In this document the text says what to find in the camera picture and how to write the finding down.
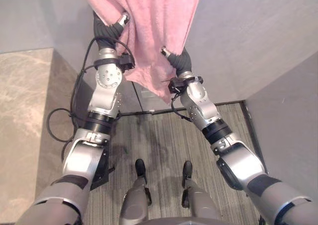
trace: striped carpet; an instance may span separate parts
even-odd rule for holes
[[[218,106],[231,129],[253,150],[240,105]],[[174,113],[122,117],[112,133],[109,182],[90,193],[86,225],[116,225],[126,191],[136,176],[134,163],[145,161],[153,204],[149,218],[189,216],[181,206],[181,175],[185,160],[193,163],[193,178],[208,191],[222,219],[238,225],[258,224],[259,213],[242,191],[230,189],[216,166],[209,143],[191,123]]]

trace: black cable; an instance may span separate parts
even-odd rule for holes
[[[70,110],[68,110],[68,109],[66,109],[66,108],[62,108],[62,107],[56,108],[56,109],[52,110],[52,111],[49,113],[49,115],[47,116],[47,119],[46,119],[46,128],[47,128],[47,130],[48,130],[48,133],[50,134],[50,136],[51,136],[53,139],[57,140],[58,142],[64,142],[64,143],[66,143],[66,142],[68,142],[70,139],[68,139],[68,140],[62,140],[62,139],[56,137],[56,136],[53,134],[53,132],[51,131],[50,119],[51,119],[51,116],[53,115],[53,113],[55,113],[55,112],[57,112],[57,111],[66,111],[66,112],[68,112],[69,114],[71,114],[71,111],[70,111]]]
[[[81,71],[80,71],[80,73],[79,73],[79,75],[78,75],[78,77],[76,78],[76,81],[75,81],[75,83],[74,83],[74,87],[73,87],[72,95],[71,95],[71,101],[70,101],[70,109],[66,109],[66,108],[56,108],[56,109],[52,110],[52,111],[48,114],[47,119],[46,119],[46,128],[47,128],[48,133],[50,134],[50,136],[51,136],[53,139],[55,139],[55,140],[57,140],[57,141],[59,141],[59,142],[65,143],[64,146],[63,146],[63,148],[62,148],[62,151],[61,151],[61,161],[62,161],[62,162],[63,162],[63,160],[64,160],[65,149],[66,149],[67,145],[73,140],[73,138],[74,138],[74,136],[75,136],[75,133],[76,133],[76,130],[79,128],[79,125],[78,125],[78,123],[77,123],[77,119],[84,121],[84,119],[79,118],[79,117],[75,114],[76,102],[77,102],[76,99],[77,99],[78,90],[79,90],[80,85],[81,85],[82,80],[83,80],[84,73],[86,73],[87,70],[89,70],[89,69],[91,69],[91,68],[94,68],[94,65],[88,66],[88,67],[86,67],[86,68],[85,68],[85,65],[86,65],[86,62],[87,62],[87,58],[88,58],[90,49],[91,49],[93,43],[94,43],[95,41],[97,41],[97,40],[112,40],[112,41],[114,41],[114,42],[117,42],[118,44],[121,44],[121,45],[124,46],[124,48],[128,51],[130,57],[132,58],[133,65],[135,65],[135,58],[134,58],[132,52],[130,51],[130,49],[128,48],[128,46],[127,46],[125,43],[123,43],[123,42],[121,42],[121,41],[119,41],[119,40],[117,40],[117,39],[115,39],[115,38],[107,37],[107,36],[97,36],[97,37],[94,37],[94,38],[90,41],[90,43],[89,43],[89,45],[88,45],[88,48],[87,48],[87,50],[86,50],[86,53],[85,53],[85,57],[84,57],[83,65],[82,65],[82,67],[81,67]],[[74,129],[73,129],[73,135],[72,135],[68,140],[63,140],[63,139],[60,139],[60,138],[56,137],[56,136],[52,133],[52,130],[51,130],[51,128],[50,128],[50,119],[51,119],[51,116],[53,115],[53,113],[55,113],[55,112],[57,112],[57,111],[60,111],[60,110],[66,111],[66,112],[69,113],[69,116],[71,117],[72,124],[73,124],[73,127],[74,127]],[[119,115],[116,117],[115,120],[118,120],[120,117],[121,117],[121,115],[119,114]]]
[[[144,110],[143,110],[143,107],[142,107],[142,105],[141,105],[141,102],[140,102],[140,100],[139,100],[139,96],[138,96],[138,94],[137,94],[137,90],[136,90],[136,88],[135,88],[135,84],[134,84],[134,82],[132,82],[132,81],[131,81],[131,83],[132,83],[132,85],[133,85],[133,87],[134,87],[134,91],[135,91],[135,94],[136,94],[136,96],[137,96],[137,99],[138,99],[140,108],[141,108],[142,111],[144,111]]]
[[[175,101],[181,94],[182,94],[182,92],[181,92],[181,93],[176,93],[175,96],[171,99],[171,109],[172,109],[172,111],[173,111],[175,114],[177,114],[177,115],[178,115],[179,117],[181,117],[182,119],[185,119],[185,120],[187,120],[188,122],[192,122],[190,118],[188,118],[188,117],[186,117],[186,116],[184,116],[184,115],[178,113],[178,111],[175,109],[175,107],[174,107],[174,105],[173,105],[174,101]]]

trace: silver robot arm segment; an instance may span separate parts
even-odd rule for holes
[[[94,14],[95,36],[118,39],[128,20],[125,13],[108,27]],[[118,68],[115,42],[103,39],[97,43],[96,89],[87,109],[85,125],[77,129],[64,162],[63,176],[44,189],[17,225],[81,225],[90,190],[108,181],[110,130],[121,104],[118,86],[122,71]]]
[[[232,132],[210,101],[206,89],[192,73],[190,57],[185,52],[184,49],[177,56],[165,47],[161,50],[176,68],[178,80],[185,82],[185,89],[180,91],[181,103],[219,157],[217,166],[228,185],[244,190],[270,224],[317,225],[318,206],[308,196],[265,173],[260,159]]]

